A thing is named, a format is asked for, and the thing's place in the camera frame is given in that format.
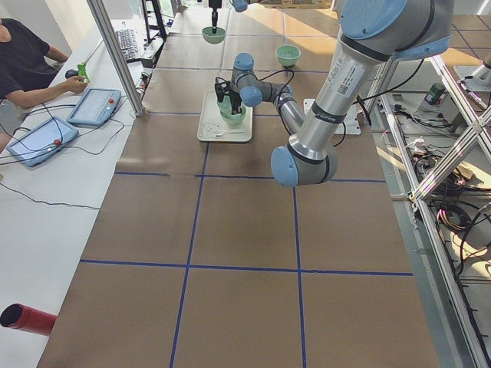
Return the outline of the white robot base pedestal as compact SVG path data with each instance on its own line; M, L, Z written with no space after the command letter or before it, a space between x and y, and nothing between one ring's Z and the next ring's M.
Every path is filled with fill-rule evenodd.
M311 107L313 103L315 102L315 98L306 98L303 100L303 108L304 108L304 113L307 115L307 113L311 110ZM344 119L342 119L341 122L341 117L336 117L336 116L329 116L328 121L331 123L334 123L336 126L336 131L334 134L339 134L339 135L360 135L361 134L361 128L360 124L358 121L358 110L356 106L350 106L347 114L344 116Z

